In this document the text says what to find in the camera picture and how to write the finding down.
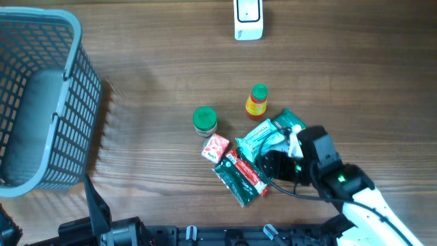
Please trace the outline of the red stick sachet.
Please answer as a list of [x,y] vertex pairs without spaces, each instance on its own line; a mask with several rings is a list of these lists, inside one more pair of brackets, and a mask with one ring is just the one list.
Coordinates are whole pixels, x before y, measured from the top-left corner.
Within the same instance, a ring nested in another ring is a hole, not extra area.
[[267,184],[259,177],[257,172],[250,166],[249,163],[239,158],[236,149],[230,150],[225,156],[236,166],[238,171],[252,184],[255,190],[265,196],[267,193]]

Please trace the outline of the teal wet wipes pack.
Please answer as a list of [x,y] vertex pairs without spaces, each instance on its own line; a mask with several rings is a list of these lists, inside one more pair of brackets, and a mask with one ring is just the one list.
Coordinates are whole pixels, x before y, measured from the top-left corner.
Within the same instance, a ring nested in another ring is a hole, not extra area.
[[236,138],[238,144],[238,154],[248,162],[254,163],[259,150],[266,154],[271,150],[287,152],[289,145],[285,136],[280,131],[281,128],[293,127],[291,122],[284,120],[266,119],[243,138]]

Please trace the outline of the green 3M gloves package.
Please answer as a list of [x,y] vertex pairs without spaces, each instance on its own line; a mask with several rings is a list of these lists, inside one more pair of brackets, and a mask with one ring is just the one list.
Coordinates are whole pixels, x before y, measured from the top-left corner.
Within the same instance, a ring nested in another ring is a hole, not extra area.
[[[300,119],[298,119],[289,109],[284,109],[283,112],[280,113],[273,120],[276,119],[291,122],[293,126],[299,124],[301,125],[302,129],[306,128],[306,125]],[[239,204],[242,207],[245,207],[246,205],[250,204],[256,197],[261,195],[255,190],[252,184],[238,171],[236,166],[225,156],[225,154],[223,155],[222,160],[218,164],[216,164],[212,168],[212,170],[221,179],[221,181],[225,184],[225,186],[231,191],[231,193],[237,199]],[[259,177],[267,184],[267,188],[268,188],[268,179],[265,173],[261,171],[259,167],[255,164],[255,161],[254,163],[248,161],[246,162],[249,163],[250,166],[257,172]]]

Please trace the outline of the red sauce bottle green cap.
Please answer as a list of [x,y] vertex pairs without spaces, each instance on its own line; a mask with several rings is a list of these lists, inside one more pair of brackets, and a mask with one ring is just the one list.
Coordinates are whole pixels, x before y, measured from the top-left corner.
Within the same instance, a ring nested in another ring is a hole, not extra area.
[[245,104],[246,114],[252,120],[262,119],[267,109],[268,88],[263,83],[253,86]]

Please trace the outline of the green lid jar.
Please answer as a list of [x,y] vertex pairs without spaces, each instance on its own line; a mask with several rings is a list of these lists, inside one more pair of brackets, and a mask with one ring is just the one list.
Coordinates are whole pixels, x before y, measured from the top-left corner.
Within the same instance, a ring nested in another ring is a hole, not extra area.
[[209,137],[215,133],[218,124],[216,111],[211,107],[199,107],[193,114],[193,125],[198,135]]

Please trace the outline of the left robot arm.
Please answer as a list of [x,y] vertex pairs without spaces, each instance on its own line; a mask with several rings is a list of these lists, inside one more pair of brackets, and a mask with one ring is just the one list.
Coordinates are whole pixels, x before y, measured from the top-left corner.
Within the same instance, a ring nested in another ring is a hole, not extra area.
[[58,235],[32,243],[32,246],[155,246],[154,236],[139,217],[113,221],[107,203],[94,188],[89,176],[84,177],[89,216],[58,227]]

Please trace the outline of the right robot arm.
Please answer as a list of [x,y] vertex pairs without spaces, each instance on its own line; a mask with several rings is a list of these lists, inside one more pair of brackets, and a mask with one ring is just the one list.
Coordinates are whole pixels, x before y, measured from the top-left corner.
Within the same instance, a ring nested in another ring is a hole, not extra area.
[[420,245],[386,203],[371,178],[357,165],[344,163],[323,126],[296,131],[290,127],[268,133],[265,141],[285,141],[287,152],[259,147],[257,165],[271,186],[292,197],[299,195],[276,184],[283,180],[312,186],[316,196],[305,200],[332,204],[339,212],[339,227],[331,234],[341,245],[346,241],[370,245]]

